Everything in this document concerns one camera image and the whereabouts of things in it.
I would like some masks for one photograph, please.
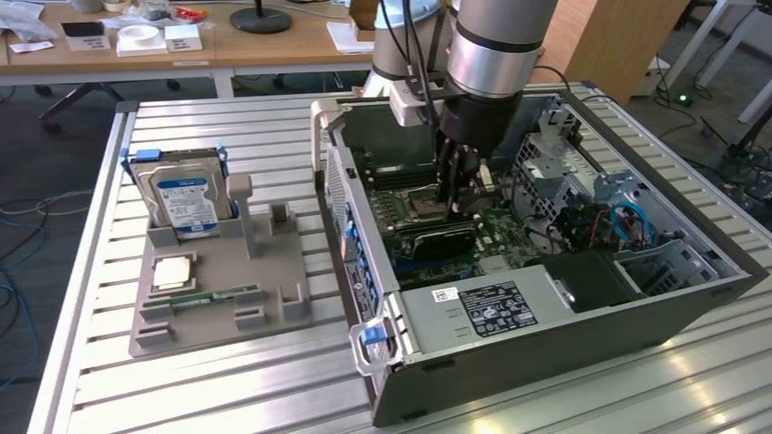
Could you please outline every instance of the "aluminum extrusion table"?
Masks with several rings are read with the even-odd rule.
[[[580,96],[596,93],[573,89]],[[147,102],[117,114],[29,432],[772,432],[772,278],[656,348],[389,429],[372,427],[311,183],[309,105],[329,96]],[[763,227],[615,104],[596,100],[589,107],[772,268]],[[619,165],[601,141],[583,133],[596,161]],[[119,169],[119,149],[217,141],[229,148],[231,171],[252,176],[252,207],[288,200],[300,216],[313,313],[323,324],[135,360],[129,328],[147,210]]]

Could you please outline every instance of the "barcode sticker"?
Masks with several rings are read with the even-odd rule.
[[[176,61],[173,66],[209,66],[209,61]]]
[[[444,288],[436,289],[432,291],[432,295],[435,296],[435,301],[441,303],[443,301],[451,301],[459,299],[459,289],[457,288]]]

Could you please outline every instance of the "wooden cabinet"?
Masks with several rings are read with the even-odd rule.
[[[689,0],[560,0],[539,63],[592,81],[624,104]],[[532,82],[555,82],[535,70]]]

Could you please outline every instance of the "blue hard drive label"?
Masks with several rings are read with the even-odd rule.
[[[171,226],[181,232],[208,231],[217,226],[215,204],[207,198],[205,178],[160,181],[160,198],[169,215]]]

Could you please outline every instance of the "metal grille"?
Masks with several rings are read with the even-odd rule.
[[[340,161],[333,149],[327,152],[327,203],[332,205],[336,217],[337,230],[341,231],[347,224],[347,192],[343,187]]]

